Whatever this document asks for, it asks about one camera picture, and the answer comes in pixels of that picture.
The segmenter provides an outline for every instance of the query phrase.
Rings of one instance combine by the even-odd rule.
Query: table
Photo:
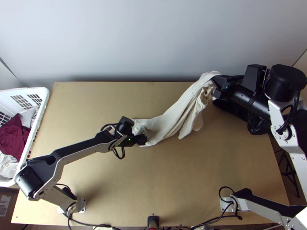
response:
[[[56,82],[31,158],[90,139],[121,116],[162,114],[190,82]],[[60,183],[87,198],[86,211],[74,214],[87,223],[145,226],[160,216],[162,226],[191,226],[221,215],[218,190],[248,187],[257,196],[289,205],[267,135],[253,136],[247,124],[212,105],[204,126],[182,140],[174,135],[155,146],[126,148],[126,157],[95,153],[65,166]],[[19,192],[13,223],[66,225],[57,207],[28,201]],[[269,223],[253,213],[218,225]]]

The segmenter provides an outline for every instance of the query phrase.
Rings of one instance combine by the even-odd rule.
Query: white cloth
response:
[[[218,71],[206,72],[191,85],[166,112],[152,119],[134,119],[133,134],[145,134],[148,138],[145,146],[152,146],[173,136],[178,130],[179,139],[192,130],[198,131],[203,126],[201,111],[213,99],[215,86],[211,81]]]
[[[11,155],[0,152],[0,175],[6,178],[13,178],[17,170],[18,161]]]
[[[39,110],[39,107],[33,107],[33,108],[19,112],[18,114],[19,114],[22,126],[32,128],[38,110]]]

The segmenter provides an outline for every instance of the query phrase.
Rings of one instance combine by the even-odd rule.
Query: metal bracket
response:
[[[223,200],[225,201],[233,201],[231,197],[222,197]],[[221,206],[221,211],[224,211],[226,207],[229,205],[229,203],[226,203],[220,199],[220,206]],[[226,212],[235,212],[236,211],[236,206],[234,204],[230,205],[227,209]]]
[[[76,207],[74,208],[74,210],[72,210],[70,213],[75,213],[75,212],[79,212],[79,213],[83,213],[85,212],[85,208],[86,208],[86,199],[85,198],[78,198],[77,202],[75,203]],[[66,213],[65,211],[63,211],[60,206],[58,206],[58,213]]]

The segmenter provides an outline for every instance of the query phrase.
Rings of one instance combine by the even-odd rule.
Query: wire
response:
[[[55,184],[55,185],[62,185],[62,186],[64,186],[64,187],[66,187],[70,192],[71,192],[71,189],[70,189],[70,187],[68,187],[67,185],[65,185],[65,184],[59,184],[59,183],[57,183],[57,184]]]
[[[299,105],[299,99],[300,99],[300,91],[296,91],[295,96],[294,96],[294,105],[291,105],[291,110],[288,114],[287,120],[284,122],[284,124],[278,130],[276,130],[276,132],[279,135],[282,135],[282,133],[288,128],[288,126],[292,122],[294,113],[297,110],[297,107]]]
[[[28,224],[26,224],[25,226],[22,227],[21,230],[25,230],[27,228]]]
[[[125,157],[125,148],[124,147],[122,147],[122,156],[119,156],[118,155],[118,152],[117,152],[117,150],[114,148],[113,150],[113,153],[114,153],[114,155],[118,158],[118,159],[123,159],[124,157]]]
[[[190,230],[197,229],[197,228],[199,228],[199,227],[201,227],[201,226],[204,226],[204,225],[209,225],[209,224],[216,223],[217,221],[219,221],[220,219],[223,218],[224,213],[226,212],[226,210],[227,210],[231,205],[233,205],[233,203],[228,204],[228,206],[224,209],[224,211],[222,212],[222,214],[221,214],[219,217],[215,217],[215,218],[213,218],[213,219],[211,219],[211,220],[207,220],[207,221],[205,221],[205,222],[203,222],[203,223],[200,223],[200,224],[198,224],[198,225],[195,225],[195,226],[193,226],[192,228],[190,228]]]
[[[219,217],[215,217],[215,218],[212,218],[212,219],[210,219],[210,220],[207,220],[207,221],[205,221],[205,222],[203,222],[203,223],[200,223],[200,224],[198,224],[198,225],[195,225],[195,226],[193,226],[192,228],[190,228],[189,230],[194,230],[194,229],[197,229],[197,228],[199,228],[199,227],[201,227],[201,226],[205,226],[205,225],[210,225],[210,224],[216,223],[217,221],[219,221],[219,220],[222,219],[222,218],[237,217],[239,220],[242,220],[242,219],[243,219],[243,217],[241,217],[241,216],[239,216],[239,215],[237,214],[237,212],[239,211],[239,209],[238,209],[238,202],[235,200],[235,198],[232,197],[235,203],[234,203],[233,201],[226,201],[226,200],[224,200],[224,199],[222,198],[222,196],[221,196],[221,191],[222,191],[223,189],[230,189],[230,190],[234,193],[234,190],[233,190],[232,188],[228,187],[228,186],[223,186],[223,187],[221,187],[221,188],[219,189],[219,191],[218,191],[218,196],[220,197],[220,199],[221,199],[222,201],[224,201],[225,203],[229,203],[228,206],[223,210],[222,214],[221,214]],[[226,210],[227,210],[231,205],[234,205],[234,204],[235,204],[235,208],[236,208],[236,211],[234,212],[234,215],[227,215],[227,216],[224,216]]]
[[[74,219],[73,219],[73,214],[72,214],[72,213],[71,213],[69,216],[67,216],[65,213],[63,213],[63,215],[68,219],[67,226],[68,226],[68,229],[69,229],[69,230],[71,230],[71,226],[70,226],[70,223],[69,223],[70,221],[75,222],[75,223],[78,223],[78,224],[80,224],[80,225],[90,226],[90,227],[95,227],[95,228],[97,228],[97,227],[103,227],[103,228],[112,228],[112,229],[114,229],[114,230],[121,230],[120,228],[112,227],[111,225],[108,225],[108,224],[98,224],[98,225],[96,225],[96,224],[82,223],[82,222],[80,222],[80,221],[74,220]]]
[[[104,130],[106,127],[108,127],[110,125],[112,125],[112,126],[114,126],[116,128],[119,125],[119,123],[109,123],[109,124],[106,124],[106,125],[102,126],[100,131]]]
[[[275,226],[272,226],[272,227],[269,227],[269,228],[265,228],[265,229],[263,229],[263,230],[270,230],[270,229],[278,228],[278,227],[280,227],[280,226],[282,226],[282,225],[281,225],[281,224],[275,225]]]
[[[221,187],[221,188],[219,189],[219,191],[218,191],[218,196],[220,197],[220,199],[221,199],[222,201],[224,201],[225,203],[233,203],[232,201],[226,201],[226,200],[224,200],[224,199],[221,197],[221,191],[222,191],[223,189],[230,189],[233,193],[234,193],[234,190],[233,190],[232,188],[228,187],[228,186],[223,186],[223,187]]]

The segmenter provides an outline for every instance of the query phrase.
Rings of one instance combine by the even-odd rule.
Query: maroon cloth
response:
[[[30,128],[24,127],[18,114],[0,127],[0,151],[20,161]]]

